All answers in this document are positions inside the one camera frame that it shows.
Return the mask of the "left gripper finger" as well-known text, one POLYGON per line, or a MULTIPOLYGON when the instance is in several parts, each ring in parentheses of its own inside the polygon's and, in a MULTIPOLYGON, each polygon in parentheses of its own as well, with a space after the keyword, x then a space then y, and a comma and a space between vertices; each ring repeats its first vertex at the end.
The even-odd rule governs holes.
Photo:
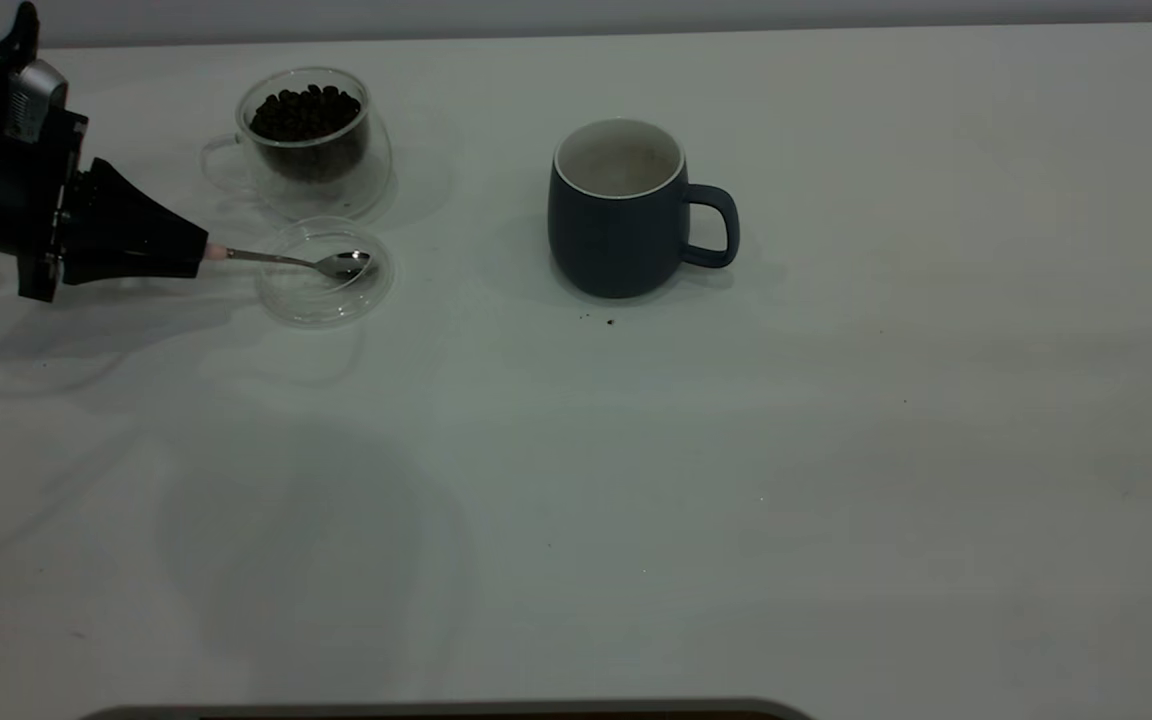
POLYGON ((70 184, 70 253, 204 259, 209 233, 94 158, 70 184))
POLYGON ((79 286, 126 278, 194 279, 204 256, 143 255, 120 251, 76 251, 65 255, 65 285, 79 286))

